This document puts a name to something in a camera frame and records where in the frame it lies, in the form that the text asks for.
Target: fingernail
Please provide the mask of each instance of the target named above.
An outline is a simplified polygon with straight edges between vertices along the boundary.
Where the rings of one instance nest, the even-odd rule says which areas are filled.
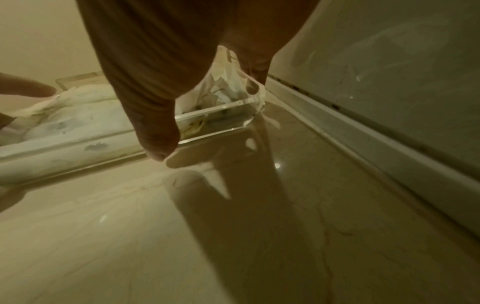
[[[156,160],[156,161],[159,161],[159,162],[163,162],[165,160],[165,157],[163,155],[160,155],[160,154],[156,154],[156,153],[151,153],[150,151],[147,151],[145,150],[145,154],[153,159],[153,160]]]

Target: marble floor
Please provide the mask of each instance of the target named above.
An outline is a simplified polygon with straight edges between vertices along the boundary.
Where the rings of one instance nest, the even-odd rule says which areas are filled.
[[[480,302],[476,240],[274,104],[0,210],[1,303]]]

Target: clear plastic container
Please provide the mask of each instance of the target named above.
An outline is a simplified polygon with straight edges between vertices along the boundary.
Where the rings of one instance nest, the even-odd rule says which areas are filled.
[[[214,63],[212,75],[222,73],[224,64]],[[265,88],[241,70],[235,68],[247,98],[201,110],[176,115],[180,126],[201,123],[201,129],[191,136],[184,136],[180,145],[217,134],[246,127],[265,104]],[[101,73],[91,73],[95,83],[101,83]],[[88,77],[76,79],[88,83]],[[34,180],[65,174],[71,171],[104,164],[121,158],[143,154],[133,128],[110,130],[107,134],[75,138],[54,145],[37,145],[21,153],[2,153],[0,146],[0,185],[18,185]]]

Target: white baseboard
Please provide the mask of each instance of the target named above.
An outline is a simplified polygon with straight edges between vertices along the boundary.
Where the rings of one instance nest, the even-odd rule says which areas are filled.
[[[266,88],[319,129],[480,236],[480,182],[268,78]]]

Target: wall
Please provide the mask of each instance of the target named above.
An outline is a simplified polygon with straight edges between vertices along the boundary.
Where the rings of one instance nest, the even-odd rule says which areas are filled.
[[[50,85],[100,70],[74,0],[0,0],[0,70]],[[0,109],[36,100],[2,96]]]
[[[480,2],[322,0],[270,74],[480,177]]]

